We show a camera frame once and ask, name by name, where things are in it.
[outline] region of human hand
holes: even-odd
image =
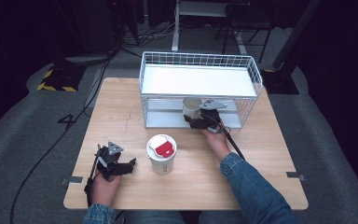
[[[224,133],[212,133],[206,129],[200,129],[200,131],[205,135],[209,148],[213,151],[219,162],[231,152]]]
[[[101,203],[110,206],[115,199],[118,185],[122,176],[110,176],[109,180],[103,178],[102,174],[97,174],[94,178],[91,190],[92,203]]]

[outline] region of white wire basket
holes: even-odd
[[[146,128],[190,128],[183,99],[226,105],[218,109],[231,129],[241,129],[263,83],[251,56],[172,52],[143,53],[139,85]]]

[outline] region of gray floor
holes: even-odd
[[[220,53],[223,37],[213,40],[216,32],[208,26],[184,30],[179,51]],[[290,33],[290,29],[272,32],[259,69],[272,68]],[[126,49],[141,55],[143,51],[171,51],[171,43],[172,36],[167,35],[144,47]],[[227,50],[229,54],[238,54],[235,46]],[[247,50],[258,58],[259,48]],[[121,51],[108,65],[105,77],[138,77],[140,62],[140,58]],[[9,222],[10,208],[22,180],[51,146],[55,147],[34,169],[18,197],[14,223],[79,223],[86,213],[63,206],[66,186],[62,185],[62,179],[72,174],[90,118],[81,115],[62,138],[65,124],[58,120],[68,114],[76,117],[81,112],[90,100],[91,85],[102,66],[87,68],[78,92],[38,91],[36,88],[49,67],[47,64],[29,78],[29,95],[0,120],[0,223]],[[296,214],[301,223],[358,223],[358,179],[324,116],[308,96],[307,80],[302,72],[297,69],[292,77],[299,95],[268,97],[295,167],[305,177],[302,185],[310,206]],[[92,106],[87,109],[88,114],[92,113]]]

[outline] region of person's arm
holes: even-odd
[[[220,162],[220,171],[231,186],[247,220],[251,223],[298,223],[280,192],[251,164],[231,152],[223,133],[201,132]]]
[[[83,224],[114,223],[116,212],[110,205],[115,199],[120,181],[121,175],[112,177],[109,181],[105,180],[103,175],[95,176],[91,190],[92,205],[83,218]]]

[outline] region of black cable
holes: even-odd
[[[117,215],[116,218],[115,218],[114,223],[116,223],[116,221],[121,217],[121,215],[123,215],[124,212],[125,212],[125,210],[122,210],[122,211],[120,211],[120,212],[118,213],[118,215]]]
[[[104,74],[104,71],[107,67],[107,65],[110,63],[110,61],[113,59],[113,57],[116,55],[116,53],[114,52],[109,60],[106,62],[106,64],[103,66],[103,71],[102,71],[102,76]],[[34,170],[36,169],[36,167],[40,164],[40,162],[46,158],[46,156],[49,154],[49,152],[55,148],[55,146],[57,146],[57,144],[62,140],[62,138],[68,133],[68,131],[72,128],[72,126],[77,122],[77,120],[80,118],[80,116],[85,113],[86,109],[90,106],[92,99],[89,101],[89,103],[86,106],[83,106],[82,111],[76,116],[76,118],[74,119],[74,121],[72,123],[69,123],[69,126],[67,129],[65,129],[65,131],[60,135],[60,137],[54,142],[54,144],[48,149],[48,151],[39,159],[39,161],[37,161],[37,163],[34,165],[34,167],[31,169],[31,171],[28,173],[28,175],[22,180],[20,187],[18,188],[16,195],[14,196],[14,200],[13,203],[11,205],[10,208],[10,224],[13,224],[13,217],[14,217],[14,209],[16,206],[16,202],[17,199],[20,196],[21,190],[24,187],[25,183],[28,181],[29,177],[31,176],[31,174],[34,172]]]
[[[95,60],[87,60],[84,62],[70,62],[71,64],[75,65],[75,66],[93,66],[96,64],[100,64],[100,63],[105,63],[107,60],[109,60],[109,58],[111,57],[110,54],[107,54],[106,57],[101,58],[101,59],[95,59]]]
[[[103,65],[103,67],[101,68],[101,73],[100,73],[100,76],[97,78],[97,80],[92,84],[91,86],[91,89],[89,90],[89,94],[87,95],[86,97],[86,100],[84,102],[84,106],[83,106],[83,113],[87,116],[87,117],[91,117],[91,115],[87,114],[86,113],[86,109],[89,107],[89,105],[91,104],[92,100],[94,100],[95,96],[97,95],[97,92],[98,92],[98,89],[101,87],[101,83],[103,82],[103,75],[104,75],[104,72],[106,70],[106,67],[107,65],[112,61],[113,59],[113,55],[112,57],[109,58],[109,60]],[[89,100],[89,103],[86,104],[87,102],[87,99],[89,99],[89,96],[92,92],[92,90],[94,89],[95,87],[95,84],[98,82],[98,86],[97,86],[97,89],[95,90],[94,94],[92,95],[91,99]]]
[[[234,147],[234,149],[237,151],[238,155],[243,158],[245,160],[245,157],[243,157],[242,152],[240,151],[240,149],[238,148],[237,144],[235,144],[234,140],[232,139],[231,135],[229,134],[230,128],[228,126],[223,126],[221,124],[221,122],[217,122],[217,120],[215,120],[214,118],[212,118],[211,116],[208,116],[206,114],[202,114],[202,116],[208,118],[209,120],[213,121],[217,126],[219,126],[220,130],[218,130],[216,133],[223,133],[226,135],[226,138],[228,140],[229,143],[231,143],[231,145]]]
[[[122,49],[124,52],[126,52],[126,53],[128,53],[128,54],[130,54],[130,55],[133,55],[133,56],[136,56],[136,57],[142,59],[142,56],[139,55],[139,54],[137,54],[137,53],[134,53],[134,52],[132,52],[132,51],[130,51],[130,50],[128,50],[128,49],[124,49],[123,47],[121,47],[121,49]]]
[[[95,166],[97,165],[97,162],[98,162],[98,155],[95,155],[94,163],[92,164],[92,169],[89,174],[89,178],[87,179],[87,185],[84,188],[84,191],[86,192],[86,197],[87,197],[87,206],[89,208],[92,205],[91,192],[92,192],[92,185],[93,185],[94,179],[95,179],[95,177],[93,177],[93,176],[94,176]]]
[[[173,33],[170,34],[166,34],[164,35],[163,33],[167,30],[170,29],[170,27],[173,27],[175,25],[175,23],[170,24],[169,26],[165,27],[165,28],[161,28],[159,30],[157,30],[157,28],[154,28],[154,31],[152,33],[147,33],[149,29],[147,29],[142,35],[140,35],[141,39],[140,39],[140,44],[132,44],[132,43],[127,43],[127,38],[124,38],[124,42],[121,43],[121,45],[124,45],[125,47],[128,48],[138,48],[138,47],[144,47],[145,45],[149,44],[150,42],[152,42],[153,40],[160,40],[162,38],[165,38],[167,35],[173,35]]]

